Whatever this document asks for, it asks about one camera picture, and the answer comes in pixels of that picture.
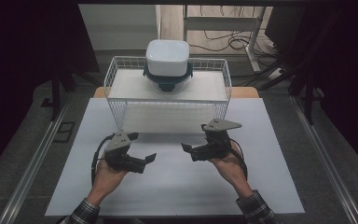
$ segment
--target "person's left hand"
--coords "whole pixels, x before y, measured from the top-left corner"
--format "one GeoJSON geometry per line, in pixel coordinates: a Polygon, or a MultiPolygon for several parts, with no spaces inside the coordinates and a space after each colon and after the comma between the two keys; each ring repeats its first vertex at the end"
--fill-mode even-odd
{"type": "Polygon", "coordinates": [[[111,168],[103,156],[98,162],[94,184],[89,192],[87,201],[99,206],[102,200],[118,187],[127,173],[128,171],[117,171],[111,168]]]}

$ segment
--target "plaid sleeve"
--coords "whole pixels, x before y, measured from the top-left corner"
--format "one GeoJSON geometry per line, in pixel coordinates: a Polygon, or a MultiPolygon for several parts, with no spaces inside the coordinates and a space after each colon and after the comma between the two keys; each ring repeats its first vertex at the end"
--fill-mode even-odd
{"type": "Polygon", "coordinates": [[[97,221],[100,212],[99,206],[94,206],[86,199],[75,209],[71,216],[67,217],[61,224],[91,224],[97,221]]]}
{"type": "Polygon", "coordinates": [[[243,212],[249,224],[283,224],[284,222],[275,216],[275,213],[264,202],[261,195],[255,190],[255,193],[245,199],[237,199],[238,207],[243,212]]]}

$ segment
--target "gray floor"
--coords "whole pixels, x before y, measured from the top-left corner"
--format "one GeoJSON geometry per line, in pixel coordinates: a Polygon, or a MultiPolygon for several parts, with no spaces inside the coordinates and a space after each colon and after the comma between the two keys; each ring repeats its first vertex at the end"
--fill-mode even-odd
{"type": "MultiPolygon", "coordinates": [[[[103,62],[103,59],[110,58],[110,53],[97,52],[99,61],[102,62],[100,63],[102,74],[108,66],[107,63],[103,62]]],[[[133,51],[127,53],[136,55],[136,52],[133,51]]],[[[235,77],[233,82],[243,82],[253,78],[246,57],[229,55],[222,57],[225,57],[228,61],[230,74],[235,77]]],[[[103,80],[103,75],[93,74],[93,76],[103,80]]],[[[60,178],[89,98],[92,97],[96,89],[95,86],[84,79],[77,76],[74,76],[74,78],[77,85],[76,91],[70,93],[69,107],[62,120],[62,122],[73,122],[75,124],[74,132],[70,136],[67,136],[67,133],[56,134],[55,140],[60,141],[68,137],[69,141],[67,143],[52,143],[15,223],[55,223],[57,220],[55,217],[44,217],[44,214],[60,178]]],[[[289,99],[286,90],[288,83],[290,83],[290,80],[269,90],[259,92],[266,104],[283,156],[306,211],[303,215],[279,216],[287,223],[350,223],[289,99]]],[[[28,115],[0,158],[0,216],[26,165],[48,129],[51,108],[40,107],[40,105],[45,98],[50,96],[49,83],[34,91],[34,103],[28,115]]],[[[314,127],[358,204],[357,155],[326,117],[318,102],[313,105],[313,118],[314,127]]]]}

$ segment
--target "wire basket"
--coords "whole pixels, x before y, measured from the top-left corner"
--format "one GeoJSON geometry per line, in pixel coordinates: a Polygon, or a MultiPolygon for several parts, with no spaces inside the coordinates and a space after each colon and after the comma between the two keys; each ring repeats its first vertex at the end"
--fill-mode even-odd
{"type": "Polygon", "coordinates": [[[143,76],[145,57],[114,57],[104,93],[120,130],[137,133],[202,133],[211,119],[223,119],[231,96],[224,59],[190,58],[193,77],[176,94],[155,91],[143,76]]]}

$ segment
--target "hand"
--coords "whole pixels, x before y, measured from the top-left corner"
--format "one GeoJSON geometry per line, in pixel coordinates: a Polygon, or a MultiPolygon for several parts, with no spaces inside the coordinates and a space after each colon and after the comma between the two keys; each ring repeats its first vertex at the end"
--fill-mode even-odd
{"type": "Polygon", "coordinates": [[[87,197],[87,201],[95,206],[99,206],[102,200],[118,187],[128,173],[128,171],[114,170],[103,158],[98,162],[94,184],[87,197]]]}
{"type": "MultiPolygon", "coordinates": [[[[231,146],[240,153],[238,146],[233,141],[231,141],[231,146]]],[[[239,197],[247,198],[254,193],[246,180],[240,162],[233,154],[229,153],[223,159],[210,159],[209,161],[216,167],[219,174],[234,187],[239,197]]]]}

